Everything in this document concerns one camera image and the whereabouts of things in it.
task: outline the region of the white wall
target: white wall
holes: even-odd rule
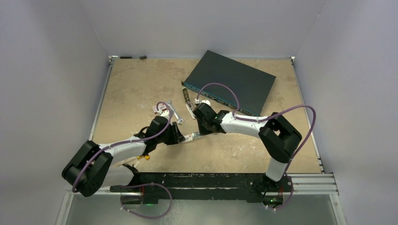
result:
[[[78,0],[0,1],[0,224],[54,224],[107,55]]]
[[[109,55],[296,55],[326,0],[82,0]]]
[[[329,0],[295,58],[348,223],[398,221],[398,1]]]

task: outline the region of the wrench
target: wrench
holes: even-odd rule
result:
[[[165,102],[165,103],[170,107],[171,110],[173,110],[174,115],[175,115],[176,118],[177,118],[177,123],[181,124],[181,122],[185,122],[184,119],[181,118],[181,117],[178,115],[176,109],[175,109],[175,108],[173,107],[173,105],[171,104],[171,99],[169,99],[169,100],[168,100],[167,102]]]

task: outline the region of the small label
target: small label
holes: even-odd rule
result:
[[[152,109],[153,109],[153,113],[158,113],[158,110],[157,110],[156,106],[152,107]],[[159,104],[159,110],[160,110],[160,111],[165,111],[165,110],[167,110],[166,105],[163,104],[163,103],[160,103],[160,104]]]

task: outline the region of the beige work surface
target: beige work surface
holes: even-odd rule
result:
[[[302,104],[295,73],[289,60],[238,60],[276,76],[261,115],[270,115]],[[118,59],[112,69],[93,140],[112,143],[127,139],[148,126],[154,118],[152,107],[159,101],[172,100],[185,120],[178,125],[183,135],[198,131],[188,113],[181,81],[195,68],[196,59]],[[188,91],[193,102],[196,94]],[[229,108],[211,101],[218,112]],[[309,127],[303,108],[285,114],[303,135]],[[159,144],[150,159],[134,161],[142,172],[262,173],[270,156],[260,139],[241,134],[212,134],[184,144]],[[289,173],[320,173],[312,139],[294,158]]]

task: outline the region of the metal tool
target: metal tool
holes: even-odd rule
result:
[[[173,110],[174,115],[175,115],[176,118],[177,118],[177,123],[181,124],[181,122],[185,122],[184,119],[181,118],[181,117],[178,115],[176,109],[175,109],[175,108],[173,107],[173,105],[171,104],[171,99],[169,99],[169,100],[168,100],[167,102],[165,102],[165,103],[170,107],[171,110]]]
[[[191,115],[191,117],[192,117],[194,120],[196,120],[195,114],[193,114],[192,109],[188,106],[187,103],[185,103],[185,106],[187,107],[188,112],[189,112],[189,114]]]
[[[183,94],[184,94],[184,99],[185,99],[185,105],[187,106],[188,112],[191,115],[191,117],[196,120],[195,114],[193,114],[193,106],[191,101],[189,100],[189,95],[188,95],[188,90],[186,87],[183,87]]]

